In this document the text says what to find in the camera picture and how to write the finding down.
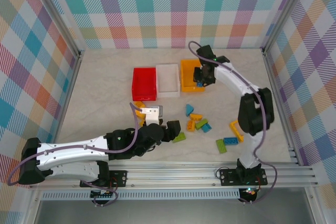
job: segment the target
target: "plastic bin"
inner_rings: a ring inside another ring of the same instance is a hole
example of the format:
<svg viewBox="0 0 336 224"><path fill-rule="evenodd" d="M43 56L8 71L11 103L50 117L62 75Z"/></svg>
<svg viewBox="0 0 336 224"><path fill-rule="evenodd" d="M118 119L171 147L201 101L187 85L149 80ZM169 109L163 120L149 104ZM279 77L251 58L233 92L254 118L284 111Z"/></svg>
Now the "plastic bin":
<svg viewBox="0 0 336 224"><path fill-rule="evenodd" d="M203 92L205 87L197 87L194 82L195 67L200 67L199 60L181 60L181 84L182 92Z"/></svg>
<svg viewBox="0 0 336 224"><path fill-rule="evenodd" d="M156 65L156 97L179 97L181 84L178 64Z"/></svg>
<svg viewBox="0 0 336 224"><path fill-rule="evenodd" d="M156 100L155 68L134 68L132 82L133 101Z"/></svg>

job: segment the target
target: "toy block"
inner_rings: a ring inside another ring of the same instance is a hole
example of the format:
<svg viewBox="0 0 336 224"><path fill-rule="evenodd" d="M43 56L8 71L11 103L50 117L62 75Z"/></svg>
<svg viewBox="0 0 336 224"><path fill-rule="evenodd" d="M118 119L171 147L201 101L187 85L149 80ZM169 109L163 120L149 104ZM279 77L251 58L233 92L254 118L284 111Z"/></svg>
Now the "toy block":
<svg viewBox="0 0 336 224"><path fill-rule="evenodd" d="M190 114L190 119L193 120L193 121L200 121L202 120L202 115L199 115L199 114Z"/></svg>
<svg viewBox="0 0 336 224"><path fill-rule="evenodd" d="M139 118L141 118L141 119L143 119L143 120L144 120L145 117L146 117L146 114L142 114L141 111L139 111L139 110L136 110L135 113L137 114L137 116L138 116Z"/></svg>
<svg viewBox="0 0 336 224"><path fill-rule="evenodd" d="M135 102L134 105L137 106L138 108L145 108L146 107L146 105L141 101Z"/></svg>
<svg viewBox="0 0 336 224"><path fill-rule="evenodd" d="M219 153L226 153L226 147L225 147L223 139L216 140L216 145L219 150Z"/></svg>
<svg viewBox="0 0 336 224"><path fill-rule="evenodd" d="M185 137L185 134L183 132L180 132L179 135L176 138L174 138L173 143L177 143L186 139L187 138Z"/></svg>
<svg viewBox="0 0 336 224"><path fill-rule="evenodd" d="M187 104L185 106L185 115L189 116L191 113L193 113L194 107L192 107L190 104Z"/></svg>
<svg viewBox="0 0 336 224"><path fill-rule="evenodd" d="M195 128L199 130L204 124L208 123L208 119L203 119L195 124Z"/></svg>
<svg viewBox="0 0 336 224"><path fill-rule="evenodd" d="M233 121L232 123L230 123L230 129L233 131L233 133L235 134L235 136L238 138L238 140L240 142L244 141L244 136L240 134L239 130L237 129L237 127L239 126L238 120Z"/></svg>
<svg viewBox="0 0 336 224"><path fill-rule="evenodd" d="M236 137L225 137L224 138L224 144L225 145L237 145L238 144L238 138L236 138Z"/></svg>
<svg viewBox="0 0 336 224"><path fill-rule="evenodd" d="M187 131L195 131L195 121L188 121L187 123Z"/></svg>
<svg viewBox="0 0 336 224"><path fill-rule="evenodd" d="M212 127L208 124L208 123L206 123L206 124L204 124L203 126L202 126L202 131L204 132L204 133L207 133L208 131L210 131L212 129Z"/></svg>

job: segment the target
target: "yellow lego brick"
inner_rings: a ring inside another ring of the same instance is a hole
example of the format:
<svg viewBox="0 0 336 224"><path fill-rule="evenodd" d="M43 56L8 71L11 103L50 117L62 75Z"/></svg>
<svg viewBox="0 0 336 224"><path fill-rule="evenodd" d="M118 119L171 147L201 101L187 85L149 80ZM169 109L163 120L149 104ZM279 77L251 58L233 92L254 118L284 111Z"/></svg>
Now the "yellow lego brick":
<svg viewBox="0 0 336 224"><path fill-rule="evenodd" d="M193 120L193 121L200 121L202 120L202 115L199 115L199 114L190 114L190 119Z"/></svg>
<svg viewBox="0 0 336 224"><path fill-rule="evenodd" d="M138 108L144 108L144 107L146 107L146 105L143 102L141 102L141 101L135 102L134 105L137 106Z"/></svg>
<svg viewBox="0 0 336 224"><path fill-rule="evenodd" d="M146 117L146 114L142 114L141 111L139 111L139 110L136 110L135 113L137 114L137 116L138 116L139 118L141 118L141 119L143 119L143 120L144 120L145 117Z"/></svg>
<svg viewBox="0 0 336 224"><path fill-rule="evenodd" d="M187 131L195 131L195 121L193 120L188 121Z"/></svg>
<svg viewBox="0 0 336 224"><path fill-rule="evenodd" d="M233 133L235 134L235 136L238 138L238 141L243 142L244 141L244 136L242 136L239 133L238 129L236 128L236 124L238 124L238 120L233 121L232 123L230 123L230 128L233 131Z"/></svg>

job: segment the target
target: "cable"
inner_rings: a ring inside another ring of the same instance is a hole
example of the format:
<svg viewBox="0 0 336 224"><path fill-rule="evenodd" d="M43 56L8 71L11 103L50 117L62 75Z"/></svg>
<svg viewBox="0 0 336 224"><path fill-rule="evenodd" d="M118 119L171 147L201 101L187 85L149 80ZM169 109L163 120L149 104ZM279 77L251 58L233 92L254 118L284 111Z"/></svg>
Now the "cable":
<svg viewBox="0 0 336 224"><path fill-rule="evenodd" d="M218 171L219 171L220 169L222 169L222 168L229 169L229 167L227 167L227 166L222 166L222 167L218 168L218 170L215 172L215 176L216 176L216 178L218 178L219 180L220 180L220 178L217 176L217 173L218 173Z"/></svg>
<svg viewBox="0 0 336 224"><path fill-rule="evenodd" d="M155 149L156 145L154 145L150 150L148 150L147 152L152 152Z"/></svg>
<svg viewBox="0 0 336 224"><path fill-rule="evenodd" d="M214 64L217 64L227 70L229 70L231 73L233 73L237 78L239 78L248 88L251 89L251 91L253 92L253 94L256 96L256 98L258 99L258 102L260 104L260 108L261 108L261 115L262 115L262 137L261 137L261 141L260 143L258 144L258 146L254 149L253 151L253 155L254 157L256 158L256 160L258 160L261 164L263 165L267 165L267 166L270 166L274 169L274 172L275 172L275 177L274 177L274 181L273 181L273 184L271 185L271 187L269 188L269 190L259 199L253 201L253 203L257 203L257 202L260 202L262 201L263 199L266 198L267 195L270 194L270 192L273 190L273 188L275 187L275 184L277 182L277 179L278 179L278 170L276 169L276 167L268 162L264 162L262 161L258 156L257 156L257 150L260 149L260 147L262 146L262 144L264 143L265 141L265 137L266 137L266 130L267 130L267 122L266 122L266 112L265 112L265 108L264 108L264 104L263 104L263 101L261 100L261 97L260 95L257 93L257 91L251 87L251 85L239 74L237 73L235 70L231 69L230 67L220 63L220 62L217 62L217 61L214 61L214 60L210 60L210 59L206 59L202 56L199 56L197 53L194 52L194 50L191 48L191 44L196 44L197 46L199 47L202 47L199 43L195 42L195 41L190 41L188 43L188 48L190 50L190 52L195 55L196 57L198 57L199 59L202 59L204 61L207 61L207 62L210 62L210 63L214 63Z"/></svg>
<svg viewBox="0 0 336 224"><path fill-rule="evenodd" d="M130 102L130 106L131 106L131 109L132 109L132 112L133 112L133 117L134 117L134 122L135 122L135 130L134 130L134 137L133 137L132 142L127 147L125 147L124 149L117 150L117 151L111 151L111 150L105 150L105 149L101 149L101 148L96 148L96 147L91 147L91 146L79 145L78 144L78 145L69 145L69 146L63 146L63 147L58 147L58 148L53 148L53 149L45 150L43 152L39 152L39 153L36 153L36 154L34 154L32 156L29 156L29 157L25 158L17 166L15 166L14 169L11 171L11 173L8 176L7 185L14 186L14 185L16 185L18 183L18 180L15 181L15 182L11 182L11 180L12 180L12 177L14 176L14 174L16 173L16 171L23 164L25 164L27 161L29 161L29 160L31 160L31 159L33 159L35 157L38 157L38 156L41 156L41 155L48 155L50 152L56 152L56 151L61 151L61 150L74 149L74 148L86 148L86 149L89 149L89 150L98 151L98 152L104 152L104 153L122 153L122 152L128 151L135 144L136 139L138 137L139 125L138 125L138 119L137 119L135 111L136 110L142 111L141 109L135 107L131 102Z"/></svg>

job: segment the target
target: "table surface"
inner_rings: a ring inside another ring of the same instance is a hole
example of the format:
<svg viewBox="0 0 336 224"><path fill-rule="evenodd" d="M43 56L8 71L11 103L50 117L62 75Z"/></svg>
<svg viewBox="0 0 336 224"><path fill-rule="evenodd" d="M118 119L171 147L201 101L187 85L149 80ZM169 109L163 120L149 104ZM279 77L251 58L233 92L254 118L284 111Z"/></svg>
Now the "table surface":
<svg viewBox="0 0 336 224"><path fill-rule="evenodd" d="M259 49L214 49L217 56L225 55L235 68L259 87L270 83ZM96 49L85 53L70 99L58 143L91 139L117 129L134 127L129 102L132 102L134 67L155 67L161 63L178 63L181 59L195 59L188 49ZM152 152L132 160L181 162L235 162L243 143L227 146L220 154L216 140L234 136L229 123L238 117L240 98L234 96L223 83L206 87L205 92L184 93L179 98L160 98L146 105L162 105L164 124L179 120L186 140L162 143ZM202 114L212 127L188 132L185 106ZM271 162L289 162L288 146L274 104L275 121L267 131L259 157Z"/></svg>

